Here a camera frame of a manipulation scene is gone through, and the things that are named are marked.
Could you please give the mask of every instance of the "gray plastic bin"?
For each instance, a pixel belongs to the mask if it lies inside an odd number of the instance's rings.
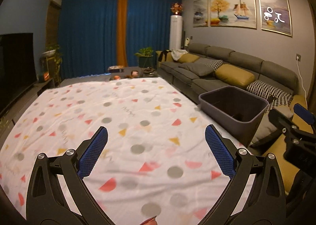
[[[201,109],[248,147],[262,120],[268,101],[242,89],[227,86],[199,96]]]

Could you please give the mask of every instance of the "black and white patterned pillow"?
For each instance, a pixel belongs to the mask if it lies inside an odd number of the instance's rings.
[[[289,106],[291,103],[291,101],[289,102],[289,99],[287,96],[282,96],[282,97],[279,97],[275,100],[272,101],[271,104],[269,104],[267,106],[267,108],[265,109],[264,113],[268,113],[270,112],[273,108],[277,107],[277,106],[280,106],[280,105],[286,105],[286,106]]]
[[[208,67],[214,68],[214,71],[216,71],[219,67],[223,65],[223,60],[211,60],[208,58],[199,58],[194,63],[200,63],[204,64]]]
[[[214,68],[214,71],[216,71],[222,65],[223,65],[223,60],[213,60],[207,64],[207,66]]]
[[[292,101],[292,96],[290,94],[261,80],[255,80],[246,90],[265,100],[268,100],[270,96],[273,96],[275,99],[285,97],[289,103]]]

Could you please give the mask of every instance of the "tv cabinet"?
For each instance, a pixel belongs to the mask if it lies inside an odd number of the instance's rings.
[[[5,140],[18,122],[26,109],[46,90],[55,87],[53,78],[44,83],[35,83],[27,92],[25,92],[1,118],[0,123],[0,149],[4,145]]]

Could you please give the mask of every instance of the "power cord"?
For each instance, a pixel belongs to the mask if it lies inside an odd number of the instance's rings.
[[[306,99],[306,90],[305,90],[305,88],[304,88],[304,86],[303,86],[303,78],[302,78],[302,76],[301,76],[300,68],[299,68],[299,66],[298,66],[298,57],[296,57],[296,63],[297,63],[298,74],[300,75],[301,81],[302,81],[302,88],[303,88],[303,90],[304,90],[304,92],[305,92],[305,102],[306,102],[306,109],[307,109],[308,106],[307,106],[307,99]]]

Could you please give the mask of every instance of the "framed canvas print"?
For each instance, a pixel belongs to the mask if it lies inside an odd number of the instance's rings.
[[[255,0],[210,0],[211,26],[257,28]]]
[[[288,0],[259,0],[261,29],[292,36]]]
[[[193,27],[208,26],[208,0],[198,0],[193,2]]]

